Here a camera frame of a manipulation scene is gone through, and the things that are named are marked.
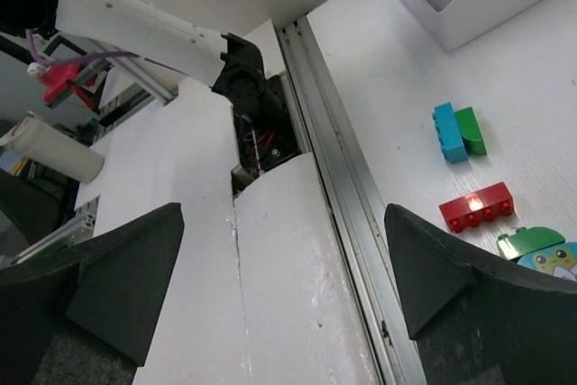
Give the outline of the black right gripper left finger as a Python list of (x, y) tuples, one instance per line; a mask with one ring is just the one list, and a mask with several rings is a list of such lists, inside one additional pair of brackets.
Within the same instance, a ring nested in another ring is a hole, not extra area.
[(3, 384), (130, 384), (151, 348), (184, 218), (168, 203), (1, 271)]

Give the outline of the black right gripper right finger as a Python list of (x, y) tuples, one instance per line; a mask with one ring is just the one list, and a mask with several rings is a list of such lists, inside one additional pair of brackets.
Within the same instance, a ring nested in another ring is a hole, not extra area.
[(429, 384), (574, 384), (576, 284), (467, 243), (403, 206), (384, 226)]

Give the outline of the green curved lego brick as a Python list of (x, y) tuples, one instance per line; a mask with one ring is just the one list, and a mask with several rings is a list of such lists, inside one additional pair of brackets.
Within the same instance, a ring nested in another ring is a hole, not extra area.
[(498, 237), (499, 255), (509, 261), (518, 261), (523, 256), (555, 246), (566, 241), (565, 237), (554, 229), (535, 226), (520, 227), (513, 234)]

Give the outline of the blue frog-print lego brick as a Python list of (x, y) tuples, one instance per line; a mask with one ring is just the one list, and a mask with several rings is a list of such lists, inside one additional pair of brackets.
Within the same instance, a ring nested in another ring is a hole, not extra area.
[(563, 280), (576, 281), (576, 243), (560, 243), (521, 257), (517, 264)]

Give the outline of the red rectangular lego brick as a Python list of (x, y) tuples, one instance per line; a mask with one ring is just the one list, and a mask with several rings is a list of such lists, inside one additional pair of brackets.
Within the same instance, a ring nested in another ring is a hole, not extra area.
[(490, 223), (515, 213), (514, 199), (504, 182), (477, 190), (439, 206), (443, 219), (454, 234)]

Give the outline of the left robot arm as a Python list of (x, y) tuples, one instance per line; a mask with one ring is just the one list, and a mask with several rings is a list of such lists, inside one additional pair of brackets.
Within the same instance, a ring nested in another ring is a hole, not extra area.
[(1, 0), (1, 29), (44, 38), (62, 32), (115, 46), (185, 74), (224, 96), (256, 128), (290, 132), (287, 106), (265, 77), (250, 41), (204, 29), (138, 0)]

